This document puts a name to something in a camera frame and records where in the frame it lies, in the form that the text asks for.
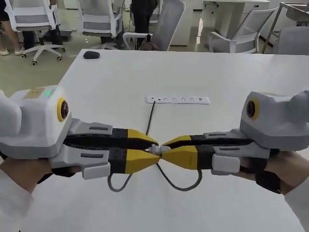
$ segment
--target camera lens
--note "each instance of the camera lens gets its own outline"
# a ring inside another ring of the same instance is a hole
[[[68,103],[66,101],[63,101],[61,104],[61,117],[62,119],[66,119],[68,114],[69,114],[69,106]]]
[[[247,104],[247,115],[248,117],[253,117],[254,114],[255,114],[255,104],[253,101],[250,101]]]

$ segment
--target white sleeve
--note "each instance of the white sleeve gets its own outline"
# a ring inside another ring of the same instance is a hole
[[[0,170],[0,231],[18,232],[33,197]]]
[[[285,195],[285,201],[289,204],[300,224],[306,232],[309,232],[309,177],[292,191]]]

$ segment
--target green led light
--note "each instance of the green led light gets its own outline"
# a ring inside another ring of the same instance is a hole
[[[49,96],[49,95],[51,95],[52,94],[52,91],[51,90],[49,90],[49,91],[47,91],[46,93],[45,93],[45,96]]]

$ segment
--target power strip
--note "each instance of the power strip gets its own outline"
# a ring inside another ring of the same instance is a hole
[[[210,104],[208,97],[168,97],[168,96],[147,96],[147,103],[166,103],[166,104]]]

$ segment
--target white cabinet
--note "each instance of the white cabinet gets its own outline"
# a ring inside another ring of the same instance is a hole
[[[243,11],[242,16],[240,18],[239,25],[243,22],[243,20],[247,17],[248,13],[253,10],[266,10],[269,9],[269,3],[246,3]]]
[[[63,0],[64,8],[66,8],[66,9],[78,9],[77,1],[78,0]]]
[[[193,10],[203,10],[203,6],[204,6],[203,0],[192,1]]]
[[[189,44],[194,1],[183,0],[183,2],[186,8],[176,29],[171,45],[187,46]]]
[[[267,0],[217,0],[219,5],[215,29],[224,37],[231,39],[239,25],[251,10],[269,8]]]

